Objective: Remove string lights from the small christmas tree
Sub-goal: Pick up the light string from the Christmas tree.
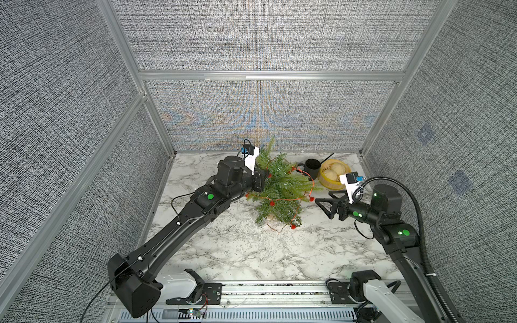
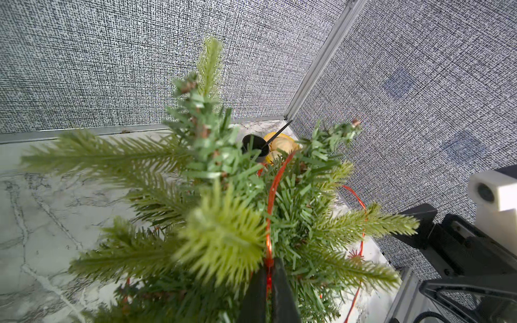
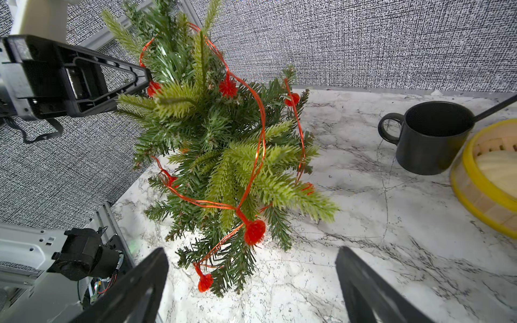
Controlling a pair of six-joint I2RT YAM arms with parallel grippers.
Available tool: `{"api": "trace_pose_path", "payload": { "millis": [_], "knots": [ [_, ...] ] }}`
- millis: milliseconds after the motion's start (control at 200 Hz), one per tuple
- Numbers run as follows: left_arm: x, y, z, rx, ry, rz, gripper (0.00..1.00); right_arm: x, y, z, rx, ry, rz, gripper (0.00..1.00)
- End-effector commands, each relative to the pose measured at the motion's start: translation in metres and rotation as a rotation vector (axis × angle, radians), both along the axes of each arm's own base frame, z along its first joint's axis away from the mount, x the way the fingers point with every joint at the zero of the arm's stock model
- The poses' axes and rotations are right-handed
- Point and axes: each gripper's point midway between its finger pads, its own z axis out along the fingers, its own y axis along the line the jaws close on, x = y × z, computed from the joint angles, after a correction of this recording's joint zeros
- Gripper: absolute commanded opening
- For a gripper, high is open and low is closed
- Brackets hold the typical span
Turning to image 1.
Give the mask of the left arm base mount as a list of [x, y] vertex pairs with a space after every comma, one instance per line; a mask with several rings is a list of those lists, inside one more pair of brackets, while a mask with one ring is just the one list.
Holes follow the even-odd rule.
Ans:
[[166, 276], [161, 300], [167, 305], [220, 305], [222, 283], [207, 283], [194, 270]]

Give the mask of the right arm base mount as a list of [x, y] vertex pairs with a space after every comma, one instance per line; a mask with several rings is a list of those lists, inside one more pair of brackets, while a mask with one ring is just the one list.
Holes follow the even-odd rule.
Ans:
[[373, 280], [381, 280], [381, 276], [373, 270], [366, 270], [353, 272], [349, 282], [329, 278], [324, 284], [332, 304], [363, 304], [368, 301], [364, 285]]

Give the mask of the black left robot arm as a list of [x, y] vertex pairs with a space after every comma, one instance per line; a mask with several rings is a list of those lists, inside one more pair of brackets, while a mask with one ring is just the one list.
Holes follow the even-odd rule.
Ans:
[[263, 192], [269, 171], [249, 168], [245, 159], [228, 156], [217, 174], [199, 187], [168, 225], [125, 257], [115, 254], [107, 264], [109, 285], [134, 317], [148, 313], [158, 302], [163, 284], [158, 273], [200, 229], [213, 222], [231, 203], [249, 192]]

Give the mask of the small green christmas tree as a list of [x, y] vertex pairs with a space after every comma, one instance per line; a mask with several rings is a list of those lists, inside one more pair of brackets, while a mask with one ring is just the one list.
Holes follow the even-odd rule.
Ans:
[[285, 153], [273, 155], [275, 140], [261, 148], [257, 168], [268, 171], [262, 192], [251, 192], [247, 199], [256, 203], [255, 223], [280, 222], [296, 229], [302, 225], [302, 204], [315, 200], [314, 192], [321, 189], [305, 170], [287, 160]]

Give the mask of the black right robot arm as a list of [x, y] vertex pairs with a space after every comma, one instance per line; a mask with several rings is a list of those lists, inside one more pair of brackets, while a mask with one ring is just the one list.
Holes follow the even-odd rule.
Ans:
[[420, 310], [413, 312], [397, 298], [374, 271], [353, 273], [349, 283], [351, 298], [377, 307], [391, 322], [462, 322], [459, 312], [432, 271], [417, 230], [401, 220], [402, 196], [387, 184], [374, 187], [370, 203], [353, 201], [347, 191], [332, 191], [328, 199], [315, 203], [329, 219], [354, 219], [370, 226], [373, 238], [396, 264]]

